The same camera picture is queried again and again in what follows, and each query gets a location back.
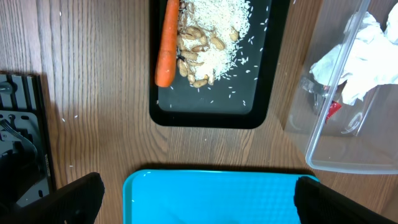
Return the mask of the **white napkin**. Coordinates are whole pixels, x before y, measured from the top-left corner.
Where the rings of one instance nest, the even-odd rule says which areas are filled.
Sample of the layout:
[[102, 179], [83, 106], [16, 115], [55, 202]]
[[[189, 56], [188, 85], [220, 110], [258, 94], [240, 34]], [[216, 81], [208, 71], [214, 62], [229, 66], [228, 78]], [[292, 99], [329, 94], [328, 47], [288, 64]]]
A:
[[350, 106], [378, 85], [397, 84], [397, 6], [385, 30], [365, 12], [338, 84], [344, 84], [342, 102]]

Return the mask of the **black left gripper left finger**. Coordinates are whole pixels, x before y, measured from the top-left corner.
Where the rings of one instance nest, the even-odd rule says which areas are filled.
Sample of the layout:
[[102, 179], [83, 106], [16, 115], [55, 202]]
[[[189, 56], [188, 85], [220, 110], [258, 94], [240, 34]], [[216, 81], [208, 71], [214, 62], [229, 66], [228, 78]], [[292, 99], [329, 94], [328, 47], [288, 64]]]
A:
[[104, 183], [91, 172], [38, 201], [1, 217], [1, 223], [87, 223], [93, 224], [101, 208]]

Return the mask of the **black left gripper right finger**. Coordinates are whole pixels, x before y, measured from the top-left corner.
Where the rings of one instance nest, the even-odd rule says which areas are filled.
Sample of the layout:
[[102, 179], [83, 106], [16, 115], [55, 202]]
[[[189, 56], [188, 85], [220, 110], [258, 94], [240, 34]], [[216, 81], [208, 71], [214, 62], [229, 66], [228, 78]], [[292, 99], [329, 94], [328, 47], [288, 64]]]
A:
[[378, 214], [309, 177], [295, 184], [294, 204], [301, 224], [395, 224], [397, 192]]

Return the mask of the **orange carrot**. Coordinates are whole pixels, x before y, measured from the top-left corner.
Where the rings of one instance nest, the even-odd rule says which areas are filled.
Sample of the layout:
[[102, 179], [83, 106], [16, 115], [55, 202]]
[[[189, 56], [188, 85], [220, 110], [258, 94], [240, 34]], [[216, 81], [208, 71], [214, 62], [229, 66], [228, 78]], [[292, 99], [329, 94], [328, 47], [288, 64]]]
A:
[[169, 87], [175, 78], [179, 9], [179, 0], [167, 1], [155, 68], [155, 84], [163, 88]]

